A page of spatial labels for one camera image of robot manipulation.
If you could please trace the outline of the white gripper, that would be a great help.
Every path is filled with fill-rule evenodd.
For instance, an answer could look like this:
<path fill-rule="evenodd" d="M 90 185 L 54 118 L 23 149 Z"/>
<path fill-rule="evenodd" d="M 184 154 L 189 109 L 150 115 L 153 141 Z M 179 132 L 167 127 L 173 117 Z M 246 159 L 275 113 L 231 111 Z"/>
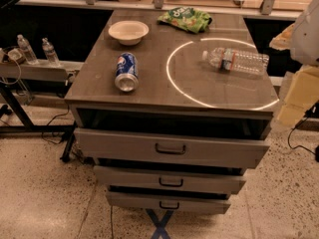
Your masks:
<path fill-rule="evenodd" d="M 292 77 L 276 118 L 282 125 L 295 127 L 319 101 L 319 68 L 315 67 L 319 66 L 319 0 L 312 0 L 295 24 L 274 37 L 269 47 L 279 51 L 290 49 L 291 58 L 303 64 Z"/>

